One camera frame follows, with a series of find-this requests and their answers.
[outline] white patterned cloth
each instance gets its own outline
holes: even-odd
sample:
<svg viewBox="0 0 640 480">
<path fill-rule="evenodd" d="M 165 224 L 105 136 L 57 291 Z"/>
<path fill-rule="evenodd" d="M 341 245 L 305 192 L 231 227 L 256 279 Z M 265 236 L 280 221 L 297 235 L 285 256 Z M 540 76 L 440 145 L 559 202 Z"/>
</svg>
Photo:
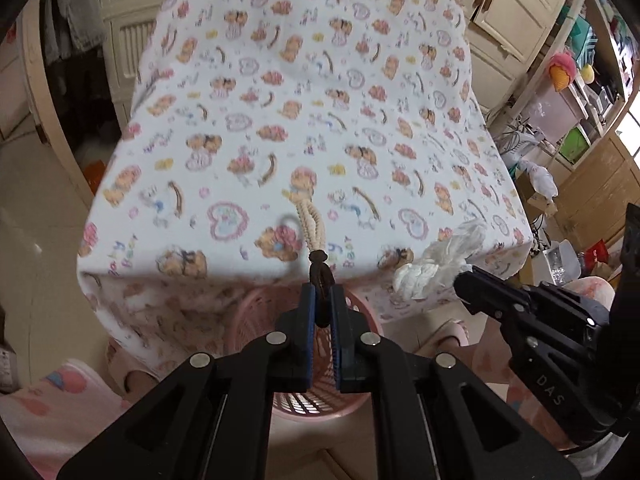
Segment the white patterned cloth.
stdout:
<svg viewBox="0 0 640 480">
<path fill-rule="evenodd" d="M 132 120 L 79 250 L 98 318 L 160 376 L 223 352 L 258 284 L 299 283 L 295 203 L 382 320 L 452 298 L 390 294 L 394 268 L 464 221 L 473 263 L 516 273 L 532 235 L 470 87 L 462 0 L 166 0 Z"/>
</svg>

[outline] pink plastic basket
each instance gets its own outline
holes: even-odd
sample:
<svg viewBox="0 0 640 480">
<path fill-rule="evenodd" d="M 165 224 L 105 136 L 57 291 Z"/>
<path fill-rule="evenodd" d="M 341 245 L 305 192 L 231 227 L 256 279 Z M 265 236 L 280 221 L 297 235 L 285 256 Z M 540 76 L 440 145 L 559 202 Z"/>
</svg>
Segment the pink plastic basket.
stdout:
<svg viewBox="0 0 640 480">
<path fill-rule="evenodd" d="M 367 318 L 370 330 L 382 335 L 382 327 L 370 306 L 348 290 L 345 290 L 345 296 L 347 304 Z M 278 316 L 298 306 L 299 298 L 299 287 L 274 286 L 252 290 L 238 306 L 226 330 L 226 353 L 239 352 L 252 339 L 272 332 Z M 369 394 L 343 395 L 335 389 L 331 331 L 316 327 L 311 388 L 304 394 L 274 394 L 273 410 L 292 420 L 320 421 L 354 412 L 367 397 Z"/>
</svg>

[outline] pink slipper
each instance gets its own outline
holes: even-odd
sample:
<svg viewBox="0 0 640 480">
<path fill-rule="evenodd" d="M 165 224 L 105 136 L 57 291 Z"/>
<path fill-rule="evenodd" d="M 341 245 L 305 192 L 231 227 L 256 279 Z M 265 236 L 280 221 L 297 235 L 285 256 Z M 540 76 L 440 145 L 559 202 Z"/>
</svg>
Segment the pink slipper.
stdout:
<svg viewBox="0 0 640 480">
<path fill-rule="evenodd" d="M 416 354 L 422 357 L 433 357 L 438 353 L 440 344 L 448 337 L 456 338 L 460 346 L 469 345 L 469 336 L 464 322 L 459 319 L 449 319 L 431 334 Z"/>
</svg>

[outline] tiled floor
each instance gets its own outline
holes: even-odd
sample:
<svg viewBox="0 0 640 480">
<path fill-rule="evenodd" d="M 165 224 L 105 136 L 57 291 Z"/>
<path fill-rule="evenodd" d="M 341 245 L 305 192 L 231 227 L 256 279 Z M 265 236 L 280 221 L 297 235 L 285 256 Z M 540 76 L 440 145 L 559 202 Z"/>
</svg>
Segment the tiled floor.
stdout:
<svg viewBox="0 0 640 480">
<path fill-rule="evenodd" d="M 0 146 L 0 304 L 23 385 L 69 357 L 106 377 L 107 335 L 76 280 L 86 215 L 35 134 Z"/>
</svg>

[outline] rope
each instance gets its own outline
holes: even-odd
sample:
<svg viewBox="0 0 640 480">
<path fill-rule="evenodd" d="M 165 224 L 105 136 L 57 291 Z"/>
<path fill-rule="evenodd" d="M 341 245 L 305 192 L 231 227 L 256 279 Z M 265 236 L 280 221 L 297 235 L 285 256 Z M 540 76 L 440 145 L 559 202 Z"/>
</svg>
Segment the rope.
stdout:
<svg viewBox="0 0 640 480">
<path fill-rule="evenodd" d="M 298 213 L 298 218 L 300 218 L 300 225 L 302 225 L 302 232 L 305 235 L 309 251 L 324 251 L 326 233 L 322 215 L 316 209 L 316 206 L 313 205 L 311 200 L 305 198 L 296 202 L 296 212 Z"/>
</svg>

